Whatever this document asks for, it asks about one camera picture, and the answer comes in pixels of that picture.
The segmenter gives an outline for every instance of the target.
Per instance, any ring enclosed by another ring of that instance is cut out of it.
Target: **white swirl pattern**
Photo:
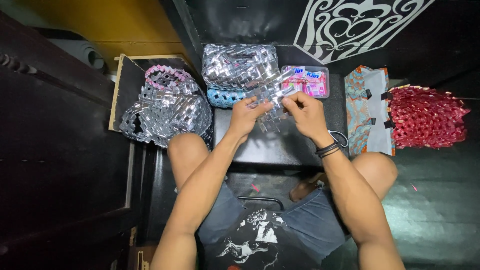
[[[374,0],[363,0],[357,4],[353,2],[358,0],[310,0],[294,45],[322,64],[378,49],[434,1],[390,0],[391,4],[374,4]],[[343,33],[333,33],[335,28]]]

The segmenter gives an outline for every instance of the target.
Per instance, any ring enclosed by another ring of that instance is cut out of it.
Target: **black t-shirt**
[[[227,233],[205,246],[208,270],[319,270],[308,249],[282,218],[265,209],[246,209]]]

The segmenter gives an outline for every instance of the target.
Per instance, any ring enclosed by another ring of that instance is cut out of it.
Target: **denim shorts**
[[[216,243],[243,210],[243,205],[223,182],[210,213],[198,228],[200,241],[204,245]],[[312,191],[280,216],[309,249],[309,253],[315,256],[313,259],[319,262],[349,238],[336,211],[332,193],[322,187]]]

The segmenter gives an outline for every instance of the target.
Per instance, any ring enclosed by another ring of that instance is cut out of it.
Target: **black bracelet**
[[[326,154],[326,155],[321,155],[320,158],[323,159],[324,157],[329,156],[329,155],[331,155],[331,154],[333,154],[333,153],[335,153],[335,152],[337,152],[337,151],[339,151],[339,150],[340,150],[340,148],[338,148],[337,150],[333,151],[332,153],[328,153],[328,154]]]
[[[317,147],[317,151],[315,152],[315,154],[318,155],[318,156],[321,156],[321,155],[323,155],[323,154],[325,154],[329,151],[332,151],[333,149],[335,149],[337,147],[338,148],[340,147],[340,143],[338,141],[335,141],[327,147],[324,147],[324,148],[318,148]]]

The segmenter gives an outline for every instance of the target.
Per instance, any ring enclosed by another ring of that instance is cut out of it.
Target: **foot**
[[[320,175],[322,175],[322,173],[317,173],[310,179],[300,181],[296,187],[290,190],[290,200],[298,202],[310,194],[310,192],[314,191],[317,188],[317,181]]]

